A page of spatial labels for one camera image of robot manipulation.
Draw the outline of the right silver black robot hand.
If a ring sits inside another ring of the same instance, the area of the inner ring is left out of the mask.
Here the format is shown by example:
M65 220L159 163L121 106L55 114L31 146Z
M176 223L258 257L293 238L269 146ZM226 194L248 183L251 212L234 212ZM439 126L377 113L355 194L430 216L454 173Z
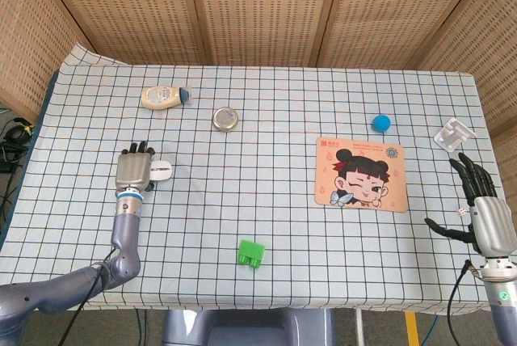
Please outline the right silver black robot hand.
M508 204L497 197L490 174L466 154L449 160L462 181L469 206L470 224L467 231L447 229L430 218L424 221L435 233L471 244L487 259L507 258L516 251L516 232Z

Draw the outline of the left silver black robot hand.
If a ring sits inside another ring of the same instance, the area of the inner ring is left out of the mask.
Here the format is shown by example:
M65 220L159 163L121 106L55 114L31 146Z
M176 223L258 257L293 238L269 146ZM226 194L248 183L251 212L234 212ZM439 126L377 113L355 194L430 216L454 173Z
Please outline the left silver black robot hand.
M128 149L123 149L117 160L116 191L122 192L128 188L139 192L153 191L150 168L154 154L154 149L148 147L146 141L133 142Z

